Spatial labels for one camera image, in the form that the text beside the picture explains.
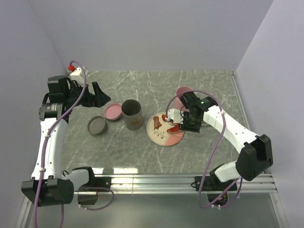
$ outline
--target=gray cylindrical cup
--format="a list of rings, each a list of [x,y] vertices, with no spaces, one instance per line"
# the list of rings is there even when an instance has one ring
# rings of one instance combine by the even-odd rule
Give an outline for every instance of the gray cylindrical cup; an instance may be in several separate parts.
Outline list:
[[[136,100],[126,100],[122,105],[123,121],[127,129],[135,131],[143,124],[142,106]]]

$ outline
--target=white wall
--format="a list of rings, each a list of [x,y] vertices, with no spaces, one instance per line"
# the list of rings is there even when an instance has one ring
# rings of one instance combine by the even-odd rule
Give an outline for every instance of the white wall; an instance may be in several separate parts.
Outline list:
[[[0,226],[11,228],[38,154],[47,78],[65,71],[27,1],[0,1],[0,31]]]
[[[236,70],[273,0],[29,0],[64,65]]]
[[[275,0],[237,68],[250,126],[272,139],[290,228],[304,225],[304,1]]]

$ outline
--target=white cable clip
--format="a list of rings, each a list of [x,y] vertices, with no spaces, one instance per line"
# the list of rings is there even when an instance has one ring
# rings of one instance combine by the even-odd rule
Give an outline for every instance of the white cable clip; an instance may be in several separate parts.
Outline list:
[[[219,115],[221,116],[221,115],[225,115],[226,114],[226,112],[225,112],[225,110],[224,109],[222,109],[222,111],[220,111],[220,113],[219,113]]]

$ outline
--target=gray marble surface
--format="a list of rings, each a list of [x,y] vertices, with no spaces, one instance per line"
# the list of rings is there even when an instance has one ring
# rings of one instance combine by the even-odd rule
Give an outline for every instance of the gray marble surface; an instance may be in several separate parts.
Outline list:
[[[165,111],[179,86],[213,94],[229,115],[245,124],[228,71],[97,71],[90,72],[87,81],[90,85],[97,81],[112,100],[102,108],[76,107],[73,110],[62,152],[62,169],[68,171],[75,167],[91,166],[99,168],[99,172],[103,169],[105,174],[203,172],[219,137],[215,129],[208,127],[201,129],[200,133],[186,132],[179,143],[169,147],[156,145],[146,132],[148,120]],[[127,99],[136,99],[142,105],[144,123],[141,129],[129,131],[123,119],[120,119],[107,121],[108,129],[100,136],[89,134],[87,124],[91,118],[103,116],[109,104],[122,104]],[[234,147],[223,139],[209,170],[237,157]]]

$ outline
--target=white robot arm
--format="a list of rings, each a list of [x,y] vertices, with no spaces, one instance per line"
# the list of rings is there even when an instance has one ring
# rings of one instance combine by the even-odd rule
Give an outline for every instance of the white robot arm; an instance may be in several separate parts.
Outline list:
[[[70,203],[73,199],[74,190],[83,185],[93,186],[95,183],[94,172],[91,167],[74,169],[71,174],[61,178],[61,152],[70,113],[58,122],[51,134],[46,135],[57,119],[76,102],[83,87],[65,76],[51,77],[48,79],[47,85],[49,93],[45,95],[42,107],[39,110],[41,138],[37,161],[31,180],[24,181],[21,185],[21,191],[34,203],[40,172],[44,172],[39,193],[39,206]],[[93,82],[92,85],[95,94],[91,94],[87,85],[85,85],[84,95],[77,105],[102,107],[111,100],[101,91],[97,82]],[[49,137],[49,139],[45,149],[44,168],[41,168],[42,147],[45,137]]]
[[[221,132],[223,129],[221,115],[222,113],[225,115],[224,137],[236,148],[239,157],[237,161],[222,164],[210,172],[210,175],[214,173],[220,182],[240,177],[251,181],[273,164],[271,141],[266,135],[258,136],[224,110],[221,112],[217,103],[210,97],[199,99],[193,92],[189,92],[181,96],[180,100],[189,112],[170,109],[166,117],[167,121],[175,120],[179,123],[178,130],[199,133],[203,121]]]

